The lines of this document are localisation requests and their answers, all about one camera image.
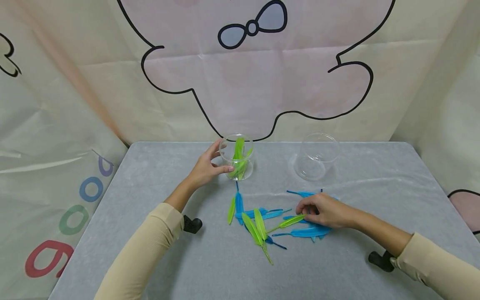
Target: empty plastic cup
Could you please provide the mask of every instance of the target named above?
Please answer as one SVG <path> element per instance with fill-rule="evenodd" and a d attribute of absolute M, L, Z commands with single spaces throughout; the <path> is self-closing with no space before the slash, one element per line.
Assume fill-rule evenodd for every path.
<path fill-rule="evenodd" d="M 340 144 L 326 133 L 307 135 L 297 153 L 295 172 L 305 180 L 320 180 L 340 154 Z"/>

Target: cream curtain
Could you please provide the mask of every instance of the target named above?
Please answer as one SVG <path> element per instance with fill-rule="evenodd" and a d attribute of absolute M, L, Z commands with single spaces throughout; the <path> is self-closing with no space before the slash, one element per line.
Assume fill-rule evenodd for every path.
<path fill-rule="evenodd" d="M 480 2 L 393 3 L 381 29 L 344 57 L 374 73 L 358 108 L 331 120 L 282 115 L 267 140 L 407 141 L 447 193 L 480 192 Z M 0 299 L 49 296 L 122 141 L 218 138 L 192 92 L 148 82 L 149 49 L 116 0 L 0 2 Z"/>

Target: fabric backdrop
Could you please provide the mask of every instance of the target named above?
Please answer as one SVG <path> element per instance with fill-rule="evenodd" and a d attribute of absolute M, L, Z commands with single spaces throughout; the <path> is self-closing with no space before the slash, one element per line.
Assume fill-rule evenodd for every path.
<path fill-rule="evenodd" d="M 48 297 L 122 141 L 408 141 L 478 230 L 479 14 L 476 0 L 3 0 L 0 299 Z"/>

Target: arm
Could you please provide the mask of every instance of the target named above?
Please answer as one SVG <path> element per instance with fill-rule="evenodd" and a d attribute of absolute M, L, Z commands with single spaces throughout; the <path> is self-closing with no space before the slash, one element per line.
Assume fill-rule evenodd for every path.
<path fill-rule="evenodd" d="M 220 140 L 213 143 L 200 156 L 188 177 L 148 214 L 108 269 L 95 300 L 140 299 L 154 268 L 183 230 L 181 212 L 192 194 L 216 175 L 233 170 L 233 167 L 211 163 L 220 155 L 219 145 Z"/>
<path fill-rule="evenodd" d="M 379 218 L 348 206 L 326 194 L 304 198 L 297 214 L 305 220 L 332 228 L 356 229 L 396 259 L 395 267 L 413 280 L 431 287 L 444 299 L 473 300 L 480 295 L 480 270 L 458 259 L 418 233 L 409 234 Z"/>

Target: beige sleeve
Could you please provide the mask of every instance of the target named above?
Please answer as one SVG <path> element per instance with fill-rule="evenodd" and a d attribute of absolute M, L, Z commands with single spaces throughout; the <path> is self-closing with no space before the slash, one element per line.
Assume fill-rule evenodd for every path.
<path fill-rule="evenodd" d="M 183 230 L 183 216 L 161 203 L 140 225 L 103 278 L 95 300 L 140 299 L 153 269 Z"/>
<path fill-rule="evenodd" d="M 393 265 L 444 299 L 480 299 L 480 270 L 415 233 Z"/>

